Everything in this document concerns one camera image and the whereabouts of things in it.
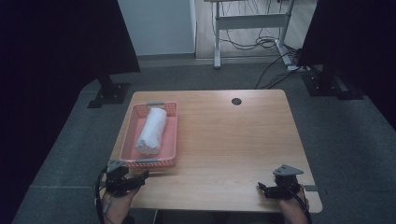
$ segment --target plastic basket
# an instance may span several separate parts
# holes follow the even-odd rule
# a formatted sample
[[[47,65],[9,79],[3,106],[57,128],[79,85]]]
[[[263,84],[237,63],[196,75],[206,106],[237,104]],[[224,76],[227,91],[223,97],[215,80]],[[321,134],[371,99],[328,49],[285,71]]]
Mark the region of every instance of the plastic basket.
[[[163,129],[161,150],[155,155],[140,153],[135,143],[145,126],[149,110],[159,107],[166,111],[166,125]],[[150,169],[167,168],[176,165],[177,143],[177,102],[151,102],[145,105],[134,105],[124,135],[120,160],[126,161],[130,168]]]

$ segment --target rolled towel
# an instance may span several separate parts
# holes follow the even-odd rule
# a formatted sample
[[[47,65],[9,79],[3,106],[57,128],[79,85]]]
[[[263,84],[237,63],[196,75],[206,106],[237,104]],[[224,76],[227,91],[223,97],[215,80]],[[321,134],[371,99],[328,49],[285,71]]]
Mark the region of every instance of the rolled towel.
[[[140,153],[151,155],[160,152],[165,124],[166,111],[152,107],[148,112],[145,126],[135,145]]]

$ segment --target black cable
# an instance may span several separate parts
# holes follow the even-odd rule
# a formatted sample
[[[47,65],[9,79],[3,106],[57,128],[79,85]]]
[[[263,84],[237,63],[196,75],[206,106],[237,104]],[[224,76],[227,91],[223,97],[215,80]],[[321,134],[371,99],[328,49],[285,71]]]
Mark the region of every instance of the black cable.
[[[100,188],[100,182],[102,181],[103,175],[106,173],[107,167],[105,167],[103,170],[98,175],[98,178],[96,179],[95,183],[95,201],[96,201],[96,213],[99,217],[100,223],[104,224],[105,220],[103,218],[103,208],[102,208],[102,202],[100,199],[100,193],[99,193],[99,188]]]
[[[286,45],[285,43],[283,43],[283,46],[285,46],[289,51],[297,51],[297,49],[292,48],[291,46]]]
[[[279,82],[285,80],[286,78],[288,78],[291,74],[295,73],[295,72],[296,72],[297,70],[299,70],[300,68],[301,68],[301,66],[300,66],[300,67],[297,67],[296,69],[294,69],[294,70],[292,70],[292,71],[290,71],[290,72],[288,72],[286,75],[283,75],[283,74],[277,75],[275,78],[271,79],[270,83],[268,83],[267,85],[261,87],[260,89],[261,89],[261,90],[263,90],[263,89],[270,90],[270,89],[273,88],[277,83],[279,83]]]
[[[256,12],[254,12],[253,11],[253,8],[251,7],[251,4],[250,4],[250,2],[249,1],[247,1],[247,4],[248,4],[248,7],[250,7],[250,10],[251,10],[251,12],[254,14],[254,13],[256,13],[256,14],[258,14],[259,12],[256,10]]]
[[[301,200],[301,198],[300,198],[296,193],[294,193],[294,192],[289,188],[289,186],[286,186],[284,183],[282,183],[282,185],[283,185],[283,187],[284,187],[285,189],[288,190],[288,192],[293,196],[293,198],[294,198],[295,200],[297,200],[297,202],[300,204],[301,208],[303,209],[303,212],[304,212],[304,215],[305,215],[305,217],[306,217],[306,220],[308,221],[308,224],[312,224],[312,218],[311,218],[311,214],[309,213],[309,210],[308,210],[308,208],[307,208],[307,206],[306,206],[306,199],[305,199],[305,193],[304,193],[303,188],[300,186],[300,189],[303,191],[305,203],[303,202],[303,200]]]
[[[271,7],[271,0],[270,0],[270,4],[268,5],[268,8],[267,8],[267,14],[270,12],[270,7]]]
[[[274,63],[276,63],[279,59],[281,59],[283,56],[288,55],[288,54],[292,54],[294,53],[294,51],[285,53],[283,55],[280,55],[275,61],[271,62],[262,72],[262,75],[260,76],[259,80],[257,81],[256,86],[254,87],[254,90],[257,90],[257,88],[259,87],[260,82],[262,81],[262,76],[264,76],[264,73],[268,70],[269,67],[271,67]]]
[[[282,11],[282,3],[283,3],[283,0],[280,0],[279,13],[280,13],[280,11]]]
[[[226,15],[226,13],[224,12],[224,5],[222,3],[221,3],[221,10],[222,10],[223,16]],[[212,3],[212,8],[211,8],[211,13],[212,13],[212,30],[213,30],[213,34],[216,35],[215,25],[213,24],[213,17],[214,17],[213,3]],[[233,42],[231,40],[231,37],[230,37],[230,34],[229,34],[229,30],[226,30],[226,33],[227,33],[227,36],[228,36],[229,39],[226,40],[226,39],[219,38],[219,40],[231,43],[236,49],[250,50],[250,49],[257,48],[258,46],[261,46],[261,47],[263,47],[265,49],[269,49],[269,48],[271,48],[271,47],[276,45],[276,42],[275,42],[276,38],[275,37],[273,37],[273,36],[260,36],[261,33],[262,33],[262,29],[260,30],[259,37],[256,38],[256,44],[253,44],[253,45],[241,45],[241,44],[235,43],[235,42]]]
[[[228,5],[228,8],[227,8],[227,13],[226,13],[226,15],[228,15],[228,12],[230,11],[230,7],[231,7],[231,4],[232,4],[233,2],[231,2],[229,5]]]
[[[308,66],[308,67],[309,67],[309,69],[308,69],[309,75],[310,75],[310,70],[312,70],[313,72],[315,72],[317,75],[320,75],[321,71],[318,70],[316,67],[314,67],[314,66]]]
[[[114,224],[114,222],[107,216],[107,210],[111,205],[111,199],[113,198],[113,195],[110,196],[110,198],[107,200],[103,211],[102,211],[102,217],[105,218],[107,220],[107,222],[109,222],[110,224]]]
[[[260,11],[259,11],[259,0],[253,0],[252,2],[253,2],[254,9],[256,9],[256,14],[259,14],[260,13]]]

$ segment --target dark backdrop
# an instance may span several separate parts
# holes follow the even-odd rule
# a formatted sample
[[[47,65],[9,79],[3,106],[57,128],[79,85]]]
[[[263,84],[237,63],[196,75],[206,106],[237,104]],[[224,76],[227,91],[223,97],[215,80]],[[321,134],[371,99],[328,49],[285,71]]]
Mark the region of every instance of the dark backdrop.
[[[3,0],[0,29],[0,220],[8,223],[81,89],[139,66],[117,0]]]
[[[395,22],[395,1],[319,0],[299,64],[335,66],[396,129]]]

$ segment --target wooden table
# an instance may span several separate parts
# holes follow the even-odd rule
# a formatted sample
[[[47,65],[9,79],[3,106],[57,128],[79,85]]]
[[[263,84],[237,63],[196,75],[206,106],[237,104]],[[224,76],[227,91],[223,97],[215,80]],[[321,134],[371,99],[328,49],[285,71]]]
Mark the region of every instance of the wooden table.
[[[150,174],[132,207],[279,212],[257,182],[275,186],[273,171],[282,164],[304,171],[299,183],[315,185],[281,90],[136,92],[110,159],[120,156],[132,106],[158,101],[178,102],[177,165]],[[306,197],[310,212],[320,212],[318,193]]]

